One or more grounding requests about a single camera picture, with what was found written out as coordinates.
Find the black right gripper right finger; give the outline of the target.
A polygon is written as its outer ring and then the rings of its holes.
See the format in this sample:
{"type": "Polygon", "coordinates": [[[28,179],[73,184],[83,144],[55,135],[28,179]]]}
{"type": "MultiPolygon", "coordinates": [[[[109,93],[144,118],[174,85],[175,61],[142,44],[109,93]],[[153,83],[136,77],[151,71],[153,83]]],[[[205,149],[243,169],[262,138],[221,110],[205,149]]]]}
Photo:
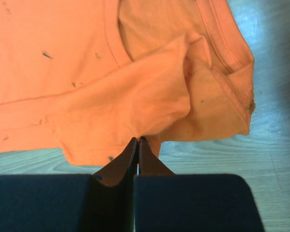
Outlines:
{"type": "Polygon", "coordinates": [[[247,182],[235,174],[178,175],[139,143],[134,178],[138,232],[262,232],[264,226],[247,182]]]}

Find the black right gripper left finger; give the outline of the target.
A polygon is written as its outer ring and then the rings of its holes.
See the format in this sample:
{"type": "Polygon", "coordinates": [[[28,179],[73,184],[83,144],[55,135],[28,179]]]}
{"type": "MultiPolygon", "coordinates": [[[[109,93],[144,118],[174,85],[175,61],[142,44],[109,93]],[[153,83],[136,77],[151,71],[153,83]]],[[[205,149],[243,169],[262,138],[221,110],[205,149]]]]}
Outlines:
{"type": "Polygon", "coordinates": [[[137,140],[94,174],[0,175],[0,232],[131,232],[137,140]]]}

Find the orange t-shirt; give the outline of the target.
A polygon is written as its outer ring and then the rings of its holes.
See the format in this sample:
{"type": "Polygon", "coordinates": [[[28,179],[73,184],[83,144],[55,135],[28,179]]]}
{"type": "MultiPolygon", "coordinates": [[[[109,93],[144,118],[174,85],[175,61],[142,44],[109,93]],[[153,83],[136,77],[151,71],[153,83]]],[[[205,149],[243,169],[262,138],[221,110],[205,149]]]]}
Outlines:
{"type": "Polygon", "coordinates": [[[253,68],[225,0],[0,0],[0,152],[247,135],[253,68]]]}

